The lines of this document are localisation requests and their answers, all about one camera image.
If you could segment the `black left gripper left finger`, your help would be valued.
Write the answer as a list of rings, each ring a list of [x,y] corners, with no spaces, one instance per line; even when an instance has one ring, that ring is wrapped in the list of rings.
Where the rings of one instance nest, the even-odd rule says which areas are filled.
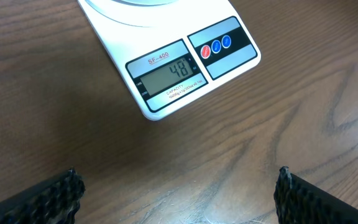
[[[73,224],[85,184],[69,169],[0,202],[0,224]]]

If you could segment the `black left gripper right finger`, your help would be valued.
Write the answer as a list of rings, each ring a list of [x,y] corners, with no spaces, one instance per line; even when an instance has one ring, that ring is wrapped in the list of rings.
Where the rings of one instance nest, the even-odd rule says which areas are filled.
[[[292,174],[279,170],[274,191],[279,224],[358,224],[358,209]]]

